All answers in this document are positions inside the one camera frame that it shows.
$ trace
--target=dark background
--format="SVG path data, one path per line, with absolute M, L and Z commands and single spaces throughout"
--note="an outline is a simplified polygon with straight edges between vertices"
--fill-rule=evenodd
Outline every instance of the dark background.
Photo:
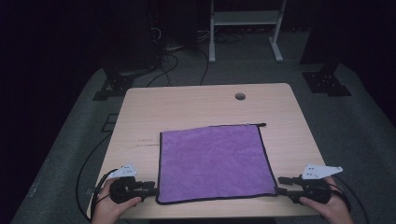
M 127 4 L 127 1 L 113 2 Z M 164 4 L 163 1 L 148 2 Z M 229 2 L 235 10 L 278 7 L 279 4 L 277 1 L 270 1 L 268 5 L 262 1 L 219 1 L 217 8 L 225 8 Z M 208 28 L 209 1 L 182 5 L 196 6 L 196 18 L 189 20 L 196 21 L 197 29 Z M 175 12 L 185 11 L 176 0 L 168 0 L 166 6 L 162 6 L 169 7 L 176 8 Z M 106 1 L 1 1 L 3 197 L 0 217 L 3 221 L 12 219 L 78 95 L 91 75 L 102 67 L 103 56 L 113 54 L 119 60 L 141 65 L 139 59 L 144 55 L 144 62 L 150 62 L 145 65 L 155 63 L 150 59 L 158 52 L 152 52 L 151 39 L 142 37 L 149 36 L 150 30 L 141 25 L 150 22 L 151 25 L 168 24 L 169 35 L 180 38 L 180 34 L 172 33 L 175 21 L 169 14 L 157 8 L 154 15 L 149 15 L 155 20 L 146 23 L 142 17 L 148 15 L 147 5 L 142 8 L 132 9 L 141 13 L 136 18 L 141 22 L 132 20 L 120 27 L 122 19 L 115 19 L 114 14 L 120 8 Z M 312 27 L 302 63 L 324 63 L 336 49 L 340 62 L 360 76 L 367 91 L 395 124 L 396 20 L 393 9 L 385 0 L 289 0 L 282 30 Z M 183 24 L 179 28 L 177 30 L 183 30 Z M 138 41 L 141 41 L 139 45 L 131 44 Z

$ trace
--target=white tag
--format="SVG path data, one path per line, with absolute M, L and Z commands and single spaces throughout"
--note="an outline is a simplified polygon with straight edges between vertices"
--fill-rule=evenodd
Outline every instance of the white tag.
M 335 175 L 340 172 L 343 172 L 343 168 L 341 166 L 332 167 L 332 166 L 319 166 L 307 164 L 305 166 L 303 172 L 303 179 L 321 179 L 326 176 Z
M 124 166 L 121 166 L 120 169 L 111 173 L 108 176 L 108 178 L 111 179 L 111 178 L 116 178 L 116 177 L 136 176 L 136 174 L 137 174 L 136 169 L 134 168 L 134 166 L 131 163 L 129 163 Z

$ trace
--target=wooden table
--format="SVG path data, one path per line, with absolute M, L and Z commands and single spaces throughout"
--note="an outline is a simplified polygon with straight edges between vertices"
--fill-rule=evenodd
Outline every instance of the wooden table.
M 245 94 L 246 99 L 237 100 L 237 93 Z M 157 182 L 160 132 L 259 122 L 267 123 L 261 128 L 262 140 L 275 178 L 300 175 L 307 163 L 324 165 L 288 84 L 141 88 L 130 89 L 126 93 L 98 180 L 108 171 L 131 162 L 137 170 L 136 180 Z M 284 217 L 315 214 L 312 209 L 293 204 L 285 196 L 174 205 L 158 205 L 154 198 L 147 198 L 122 217 Z

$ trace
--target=purple towel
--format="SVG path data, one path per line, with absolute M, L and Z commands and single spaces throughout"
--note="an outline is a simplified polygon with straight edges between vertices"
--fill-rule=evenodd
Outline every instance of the purple towel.
M 276 195 L 256 125 L 161 133 L 157 203 Z

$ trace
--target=hand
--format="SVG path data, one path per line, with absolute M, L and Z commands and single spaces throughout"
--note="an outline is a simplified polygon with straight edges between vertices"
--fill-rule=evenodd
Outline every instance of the hand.
M 331 177 L 328 176 L 323 179 L 330 184 L 332 190 L 339 191 L 339 189 L 335 187 L 335 182 Z M 300 202 L 317 210 L 331 224 L 353 224 L 353 220 L 344 201 L 334 194 L 326 204 L 317 203 L 305 197 L 301 197 Z
M 101 194 L 98 195 L 95 213 L 93 214 L 92 224 L 112 224 L 116 223 L 120 216 L 129 208 L 136 206 L 142 201 L 140 197 L 132 198 L 125 203 L 114 203 L 110 194 L 110 185 L 116 179 L 109 179 L 105 182 Z

